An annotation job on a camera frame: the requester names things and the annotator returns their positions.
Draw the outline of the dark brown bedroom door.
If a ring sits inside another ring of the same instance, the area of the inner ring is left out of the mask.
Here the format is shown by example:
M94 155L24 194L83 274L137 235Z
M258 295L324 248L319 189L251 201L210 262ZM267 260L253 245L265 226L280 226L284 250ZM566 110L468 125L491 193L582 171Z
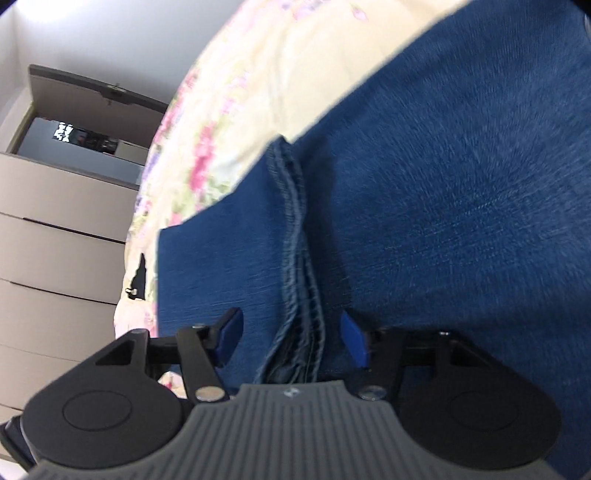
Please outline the dark brown bedroom door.
M28 67L36 114L147 148L168 105L73 73Z

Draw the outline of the blue denim jeans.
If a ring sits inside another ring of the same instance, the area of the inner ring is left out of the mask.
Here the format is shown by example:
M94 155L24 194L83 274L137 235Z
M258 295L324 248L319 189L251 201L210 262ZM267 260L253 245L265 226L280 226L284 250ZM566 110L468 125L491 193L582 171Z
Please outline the blue denim jeans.
M558 404L590 468L590 38L570 1L474 1L157 247L161 335L232 307L223 381L349 366L339 316L452 329Z

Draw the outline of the beige wardrobe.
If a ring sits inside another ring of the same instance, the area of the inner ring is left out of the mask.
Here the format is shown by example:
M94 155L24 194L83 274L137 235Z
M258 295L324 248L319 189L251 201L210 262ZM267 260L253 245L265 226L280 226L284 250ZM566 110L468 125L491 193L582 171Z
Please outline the beige wardrobe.
M136 192L1 157L1 419L114 338Z

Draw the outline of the small black pouch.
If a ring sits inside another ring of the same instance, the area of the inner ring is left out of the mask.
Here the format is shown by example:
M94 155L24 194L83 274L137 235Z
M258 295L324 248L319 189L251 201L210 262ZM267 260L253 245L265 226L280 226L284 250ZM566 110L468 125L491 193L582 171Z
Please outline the small black pouch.
M146 286L146 260L143 253L140 254L139 264L135 271L135 274L125 289L127 297L131 300L144 300L145 299L145 286Z

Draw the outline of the floral yellow bed quilt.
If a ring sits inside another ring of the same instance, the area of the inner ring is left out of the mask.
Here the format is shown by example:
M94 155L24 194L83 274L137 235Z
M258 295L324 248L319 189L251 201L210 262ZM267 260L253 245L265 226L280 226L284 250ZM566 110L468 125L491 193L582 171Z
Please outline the floral yellow bed quilt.
M246 1L148 151L117 335L243 313L228 393L352 375L342 311L374 330L468 325L478 240L468 1ZM144 300L125 289L146 260Z

